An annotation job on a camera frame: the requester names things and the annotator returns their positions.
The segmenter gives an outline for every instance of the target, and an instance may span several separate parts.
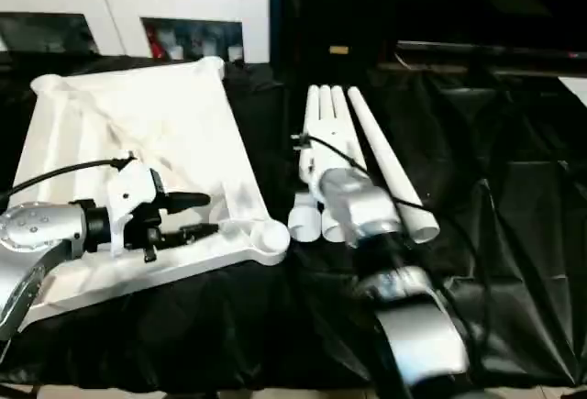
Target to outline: white tube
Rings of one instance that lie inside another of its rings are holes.
[[[320,91],[317,85],[311,85],[308,89],[308,96],[305,102],[304,132],[308,131],[311,122],[316,122],[320,118]],[[300,151],[300,179],[304,182],[310,182],[310,169],[312,165],[312,150],[304,149]]]
[[[320,120],[334,119],[334,106],[330,86],[320,87]]]
[[[379,168],[382,170],[389,191],[399,199],[421,205],[420,197],[418,197],[414,186],[407,174],[405,174],[404,168],[402,168],[402,164],[395,156],[392,147],[383,135],[373,113],[357,87],[349,89],[349,98],[375,154]],[[402,213],[410,237],[416,243],[429,241],[440,232],[437,220],[427,211],[405,205],[399,205],[398,210]]]
[[[322,237],[324,237],[324,240],[331,243],[342,243],[345,241],[342,227],[340,227],[339,222],[332,217],[327,208],[322,211]]]
[[[341,125],[345,131],[348,132],[350,156],[361,167],[367,168],[363,152],[360,149],[357,131],[355,130],[355,125],[352,123],[352,118],[350,117],[347,99],[339,85],[332,88],[332,102],[334,103],[334,111],[337,114],[337,119],[342,123]]]
[[[296,193],[292,211],[287,221],[290,236],[301,243],[318,240],[322,229],[317,202],[308,192]]]

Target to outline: white clamp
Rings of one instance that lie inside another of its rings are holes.
[[[131,161],[106,184],[106,209],[110,221],[110,252],[113,257],[125,250],[125,225],[140,204],[155,200],[157,189],[150,168]]]

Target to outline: black tablecloth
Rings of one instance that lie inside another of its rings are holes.
[[[34,77],[154,63],[4,58],[0,189],[14,177]],[[295,187],[287,135],[301,128],[305,84],[253,66],[229,67],[225,87],[267,206],[284,220]],[[475,379],[585,382],[585,106],[556,79],[477,72],[372,72],[360,87],[423,200],[464,226],[491,277],[489,350]],[[440,224],[427,263],[479,335],[478,264]],[[170,393],[362,386],[373,324],[347,300],[351,277],[344,248],[294,242],[274,267],[240,263],[33,324],[13,339],[0,381]]]

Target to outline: floor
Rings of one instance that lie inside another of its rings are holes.
[[[11,385],[23,391],[28,387]],[[515,390],[511,388],[495,389],[503,399],[559,399],[563,394],[571,393],[571,389],[538,387],[532,390]],[[165,393],[154,392],[132,394],[121,390],[81,390],[76,387],[47,385],[40,389],[39,399],[162,399]],[[362,390],[317,392],[312,390],[279,390],[266,389],[254,392],[223,392],[220,399],[377,399],[373,392]]]

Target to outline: black fabric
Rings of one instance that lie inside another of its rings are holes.
[[[35,76],[152,63],[2,65],[2,186],[14,176]],[[415,188],[465,227],[490,274],[479,385],[584,383],[585,106],[549,78],[372,72],[365,80],[361,90]],[[301,129],[305,84],[278,83],[256,66],[230,67],[225,87],[267,206],[284,220],[295,187],[286,138]],[[426,262],[479,336],[479,269],[462,238],[440,225]],[[293,243],[274,267],[240,263],[33,324],[13,339],[0,381],[169,393],[361,387],[382,349],[371,315],[347,298],[351,278],[344,248]]]

